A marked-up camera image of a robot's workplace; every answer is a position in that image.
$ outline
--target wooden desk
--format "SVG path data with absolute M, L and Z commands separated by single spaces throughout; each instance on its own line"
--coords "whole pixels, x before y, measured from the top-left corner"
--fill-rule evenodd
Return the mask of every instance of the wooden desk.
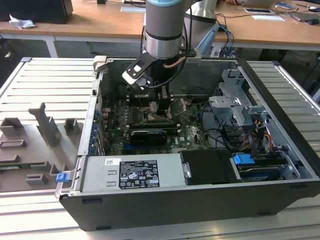
M 73 14 L 67 24 L 52 24 L 49 35 L 140 39 L 144 13 L 121 12 L 122 4 L 72 0 Z
M 305 7 L 298 6 L 297 3 L 303 5 L 308 5 L 308 3 L 301 1 L 287 1 L 287 3 L 299 8 L 298 12 L 307 10 Z M 223 13 L 228 17 L 250 15 L 245 10 L 241 10 L 242 8 L 242 6 L 222 3 L 216 7 L 216 13 Z M 281 12 L 286 11 L 283 8 L 277 9 Z M 254 48 L 256 46 L 257 48 L 286 50 L 308 50 L 314 47 L 314 49 L 320 49 L 320 25 L 299 22 L 287 14 L 280 17 L 285 21 L 255 20 L 252 16 L 244 16 L 227 18 L 226 24 L 234 35 L 235 47 Z M 221 16 L 218 16 L 218 21 L 225 24 Z M 226 41 L 226 34 L 219 32 L 215 41 Z
M 299 1 L 288 1 L 295 5 Z M 54 41 L 139 43 L 144 13 L 121 12 L 120 3 L 97 4 L 95 0 L 72 0 L 73 15 L 67 24 L 36 23 L 37 27 L 19 30 L 0 22 L 0 34 L 7 39 L 44 40 L 51 57 L 58 54 Z M 299 12 L 306 8 L 299 7 Z M 221 3 L 216 12 L 228 17 L 249 15 L 240 6 Z M 309 25 L 289 17 L 285 21 L 255 20 L 252 16 L 228 18 L 228 29 L 234 35 L 234 47 L 320 51 L 320 25 Z M 219 32 L 215 45 L 222 46 L 226 34 Z

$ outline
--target motherboard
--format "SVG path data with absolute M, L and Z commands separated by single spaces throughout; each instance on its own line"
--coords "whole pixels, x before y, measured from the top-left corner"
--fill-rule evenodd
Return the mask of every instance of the motherboard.
M 201 104 L 174 98 L 165 114 L 155 102 L 120 99 L 103 109 L 105 152 L 108 155 L 171 154 L 210 149 L 199 121 Z

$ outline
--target green circuit board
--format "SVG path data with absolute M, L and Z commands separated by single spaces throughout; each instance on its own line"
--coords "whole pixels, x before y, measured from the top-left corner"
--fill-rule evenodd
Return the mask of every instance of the green circuit board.
M 208 138 L 201 130 L 198 121 L 200 108 L 199 103 L 191 103 L 186 98 L 176 98 L 166 115 L 156 115 L 148 106 L 130 106 L 126 101 L 119 100 L 113 104 L 107 118 L 103 120 L 106 153 L 108 155 L 145 155 L 210 149 Z M 131 132 L 154 130 L 167 132 L 165 144 L 131 145 Z

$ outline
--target power supply label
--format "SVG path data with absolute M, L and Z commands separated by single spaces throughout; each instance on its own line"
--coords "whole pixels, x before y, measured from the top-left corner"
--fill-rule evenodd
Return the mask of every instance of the power supply label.
M 119 188 L 140 189 L 160 187 L 157 160 L 121 161 Z

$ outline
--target person's hand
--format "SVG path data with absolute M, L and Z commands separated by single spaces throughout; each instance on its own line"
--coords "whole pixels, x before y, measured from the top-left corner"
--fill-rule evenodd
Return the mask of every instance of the person's hand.
M 225 0 L 228 4 L 234 4 L 234 5 L 238 5 L 239 2 L 238 0 Z

